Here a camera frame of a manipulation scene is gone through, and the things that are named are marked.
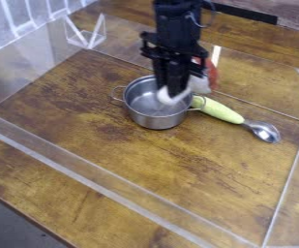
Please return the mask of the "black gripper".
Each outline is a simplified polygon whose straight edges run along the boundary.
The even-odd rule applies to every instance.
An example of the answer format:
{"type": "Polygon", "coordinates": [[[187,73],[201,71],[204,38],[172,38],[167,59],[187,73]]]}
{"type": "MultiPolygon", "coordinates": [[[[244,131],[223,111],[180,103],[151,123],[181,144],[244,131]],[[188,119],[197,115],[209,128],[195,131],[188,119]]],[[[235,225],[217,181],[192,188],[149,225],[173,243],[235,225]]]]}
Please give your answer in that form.
{"type": "Polygon", "coordinates": [[[181,47],[163,45],[157,37],[156,33],[140,33],[140,53],[151,60],[157,88],[167,83],[168,96],[173,98],[185,91],[189,76],[204,76],[208,51],[199,44],[181,47]]]}

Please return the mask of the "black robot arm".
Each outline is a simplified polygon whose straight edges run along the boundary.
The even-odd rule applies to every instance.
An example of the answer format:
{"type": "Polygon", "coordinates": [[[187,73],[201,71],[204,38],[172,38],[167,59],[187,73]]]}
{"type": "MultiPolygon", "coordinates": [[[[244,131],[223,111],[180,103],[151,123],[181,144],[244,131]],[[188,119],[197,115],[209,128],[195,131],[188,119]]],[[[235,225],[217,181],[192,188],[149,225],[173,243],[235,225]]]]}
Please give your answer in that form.
{"type": "Polygon", "coordinates": [[[151,60],[157,89],[173,99],[203,78],[208,51],[199,45],[201,0],[152,0],[155,32],[140,34],[141,55],[151,60]]]}

